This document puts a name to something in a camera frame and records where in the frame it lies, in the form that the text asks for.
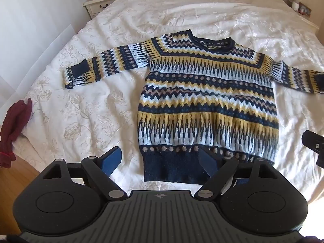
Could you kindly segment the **navy yellow patterned knit sweater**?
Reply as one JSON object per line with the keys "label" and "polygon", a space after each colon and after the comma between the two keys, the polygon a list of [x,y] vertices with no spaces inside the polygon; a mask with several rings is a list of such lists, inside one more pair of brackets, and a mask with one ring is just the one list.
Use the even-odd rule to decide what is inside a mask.
{"label": "navy yellow patterned knit sweater", "polygon": [[137,113],[144,180],[204,184],[201,148],[241,162],[274,163],[279,122],[272,84],[323,93],[323,73],[301,70],[239,45],[195,37],[191,30],[120,46],[67,67],[72,89],[147,67]]}

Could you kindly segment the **white embroidered bedspread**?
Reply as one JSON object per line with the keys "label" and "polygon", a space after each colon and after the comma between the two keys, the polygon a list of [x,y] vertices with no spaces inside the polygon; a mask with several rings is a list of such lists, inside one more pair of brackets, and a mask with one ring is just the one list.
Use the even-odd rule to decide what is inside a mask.
{"label": "white embroidered bedspread", "polygon": [[15,152],[38,171],[118,146],[113,180],[196,191],[202,146],[273,163],[307,199],[323,170],[302,145],[323,133],[323,45],[281,0],[117,0],[28,92]]}

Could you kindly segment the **dark red cloth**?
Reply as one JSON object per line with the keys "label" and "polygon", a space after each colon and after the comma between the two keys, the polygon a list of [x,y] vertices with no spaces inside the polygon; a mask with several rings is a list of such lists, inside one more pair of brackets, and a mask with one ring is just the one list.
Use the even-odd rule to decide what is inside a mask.
{"label": "dark red cloth", "polygon": [[16,160],[13,153],[13,142],[16,141],[22,129],[28,123],[32,112],[32,100],[27,103],[19,100],[14,103],[5,116],[1,127],[1,167],[11,168],[12,162]]}

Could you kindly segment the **white jar on right nightstand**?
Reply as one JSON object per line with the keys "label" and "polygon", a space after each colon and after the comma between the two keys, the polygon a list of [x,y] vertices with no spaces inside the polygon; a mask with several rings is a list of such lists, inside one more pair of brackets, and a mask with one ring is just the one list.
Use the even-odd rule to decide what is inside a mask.
{"label": "white jar on right nightstand", "polygon": [[299,9],[299,4],[295,1],[292,2],[292,9],[297,12]]}

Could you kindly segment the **cream left nightstand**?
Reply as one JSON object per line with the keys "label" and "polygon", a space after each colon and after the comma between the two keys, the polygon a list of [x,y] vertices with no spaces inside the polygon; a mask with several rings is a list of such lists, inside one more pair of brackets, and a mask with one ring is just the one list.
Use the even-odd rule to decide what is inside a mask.
{"label": "cream left nightstand", "polygon": [[116,0],[89,0],[86,1],[83,6],[88,12],[90,18],[93,19],[114,1]]}

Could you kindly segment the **right nightstand picture frame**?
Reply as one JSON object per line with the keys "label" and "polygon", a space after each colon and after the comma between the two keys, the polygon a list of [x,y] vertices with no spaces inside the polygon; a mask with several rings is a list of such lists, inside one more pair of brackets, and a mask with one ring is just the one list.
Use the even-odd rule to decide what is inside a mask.
{"label": "right nightstand picture frame", "polygon": [[311,9],[309,7],[307,7],[306,5],[304,5],[303,3],[301,3],[301,2],[299,3],[298,12],[301,15],[305,15],[306,17],[310,18]]}

